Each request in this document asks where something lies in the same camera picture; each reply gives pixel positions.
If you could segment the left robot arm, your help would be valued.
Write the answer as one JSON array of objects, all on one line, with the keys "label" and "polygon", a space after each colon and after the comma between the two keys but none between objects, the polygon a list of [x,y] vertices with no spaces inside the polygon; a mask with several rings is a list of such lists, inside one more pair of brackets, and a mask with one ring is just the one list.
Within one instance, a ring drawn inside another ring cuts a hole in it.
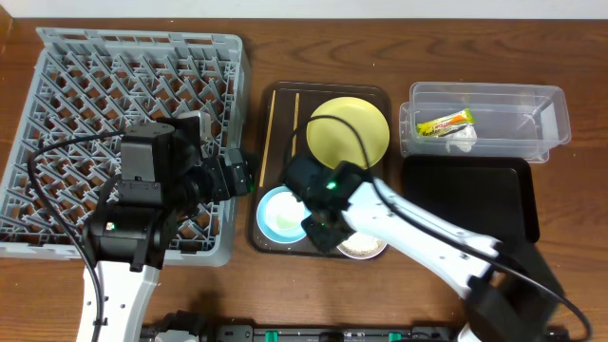
[{"label": "left robot arm", "polygon": [[138,340],[180,216],[252,192],[258,156],[240,148],[204,156],[200,124],[191,116],[125,129],[121,172],[85,222],[94,277],[85,282],[78,340]]}]

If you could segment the white tissue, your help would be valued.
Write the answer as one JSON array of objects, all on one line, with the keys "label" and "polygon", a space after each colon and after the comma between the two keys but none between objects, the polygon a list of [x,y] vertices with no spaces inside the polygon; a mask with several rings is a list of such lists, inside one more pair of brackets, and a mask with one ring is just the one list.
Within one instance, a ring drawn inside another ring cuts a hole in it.
[{"label": "white tissue", "polygon": [[477,133],[472,124],[460,127],[457,131],[446,135],[446,151],[452,150],[469,153],[477,142]]}]

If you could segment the white paper cup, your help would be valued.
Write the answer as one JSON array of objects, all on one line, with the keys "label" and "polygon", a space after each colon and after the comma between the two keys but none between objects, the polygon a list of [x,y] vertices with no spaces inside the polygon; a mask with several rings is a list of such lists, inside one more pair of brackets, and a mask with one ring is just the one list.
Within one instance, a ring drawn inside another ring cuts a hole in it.
[{"label": "white paper cup", "polygon": [[305,205],[289,191],[273,195],[266,206],[266,223],[277,232],[295,229],[305,217]]}]

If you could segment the white bowl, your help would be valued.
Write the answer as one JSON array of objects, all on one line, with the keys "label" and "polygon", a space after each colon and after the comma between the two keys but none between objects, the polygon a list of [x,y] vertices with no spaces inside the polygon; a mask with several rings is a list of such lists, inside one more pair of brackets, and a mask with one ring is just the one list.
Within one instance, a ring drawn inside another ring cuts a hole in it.
[{"label": "white bowl", "polygon": [[337,246],[346,257],[353,259],[371,259],[380,255],[387,243],[381,239],[361,233],[355,233]]}]

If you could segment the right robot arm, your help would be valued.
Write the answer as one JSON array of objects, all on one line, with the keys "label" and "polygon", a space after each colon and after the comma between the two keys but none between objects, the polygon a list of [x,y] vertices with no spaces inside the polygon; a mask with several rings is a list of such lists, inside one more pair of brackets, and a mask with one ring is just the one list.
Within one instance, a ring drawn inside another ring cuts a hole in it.
[{"label": "right robot arm", "polygon": [[452,224],[347,161],[330,169],[297,156],[280,180],[309,209],[302,225],[319,252],[363,233],[440,277],[465,302],[467,323],[459,340],[550,339],[547,324],[564,291],[526,239],[500,239]]}]

